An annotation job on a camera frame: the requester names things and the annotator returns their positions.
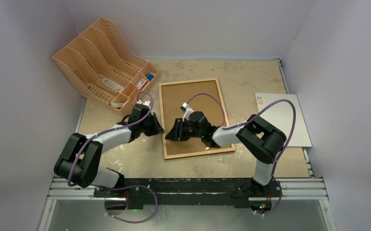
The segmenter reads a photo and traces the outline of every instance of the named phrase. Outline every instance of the gray wall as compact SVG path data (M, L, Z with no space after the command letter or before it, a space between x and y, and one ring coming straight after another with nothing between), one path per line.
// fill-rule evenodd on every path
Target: gray wall
M79 32L103 16L143 58L283 57L315 0L64 0Z
M61 0L0 0L0 231L38 229L82 106L51 60L75 36Z
M317 0L284 70L339 230L371 230L371 0Z

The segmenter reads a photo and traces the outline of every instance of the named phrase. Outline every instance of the wooden frame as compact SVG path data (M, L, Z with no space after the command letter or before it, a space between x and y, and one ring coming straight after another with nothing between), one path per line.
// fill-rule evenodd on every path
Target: wooden frame
M217 86L218 94L219 94L219 101L221 103L222 109L224 110L225 114L225 125L229 126L229 120L228 115L225 110L225 104L222 98L222 92L221 88L219 87L219 81L217 78L208 78L208 79L200 79L200 80L187 80L187 81L179 81L179 82L170 82L170 83L160 83L158 85L159 87L159 95L160 95L160 110L161 110L161 125L166 130L165 127L165 121L164 121L164 101L163 101L163 86L166 85L176 85L176 84L187 84L187 83L195 83L195 82L207 82L207 81L215 81L215 84ZM235 151L235 145L231 144L230 148L221 148L221 149L211 149L209 151L200 151L200 152L192 152L192 153L186 153L186 154L173 154L168 155L167 153L167 141L165 139L165 133L163 134L163 153L164 153L164 159L177 159L177 158L184 158L184 157L191 157L191 156L200 156L200 155L209 155L209 154L219 154L219 153L228 153L228 152L234 152Z

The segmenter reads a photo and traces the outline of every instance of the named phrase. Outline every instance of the blue object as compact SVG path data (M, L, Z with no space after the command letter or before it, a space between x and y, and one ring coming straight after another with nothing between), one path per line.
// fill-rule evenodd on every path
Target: blue object
M154 75L148 74L148 76L147 76L148 81L151 81L153 78L154 78Z

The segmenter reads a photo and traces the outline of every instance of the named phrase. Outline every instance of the tabletop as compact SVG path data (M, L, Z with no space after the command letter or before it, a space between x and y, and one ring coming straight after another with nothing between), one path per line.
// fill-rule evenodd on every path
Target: tabletop
M286 93L277 61L152 61L160 72L158 83L218 78L231 125L258 112L255 92ZM160 117L158 83L150 87L153 112ZM109 110L87 100L78 132L92 134L121 120ZM128 178L245 178L252 177L256 159L236 144L233 153L164 160L161 136L146 137L119 145L101 157L100 166L117 170ZM308 178L301 147L287 148L275 177Z

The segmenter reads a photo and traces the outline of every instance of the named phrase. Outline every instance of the brown board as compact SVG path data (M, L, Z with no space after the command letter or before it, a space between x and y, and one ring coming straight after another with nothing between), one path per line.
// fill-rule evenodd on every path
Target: brown board
M192 96L202 92L208 93L220 101L225 112L225 125L229 126L228 116L217 78L161 83L159 84L159 91L161 123L166 133L170 132L173 128L176 118L182 118L183 113L180 110L182 104L187 102ZM189 106L194 111L202 111L212 125L219 126L222 123L221 109L210 97L205 95L197 96L189 103ZM234 151L235 146L233 144L207 150L199 138L190 138L187 141L168 141L165 139L165 134L163 134L164 159Z

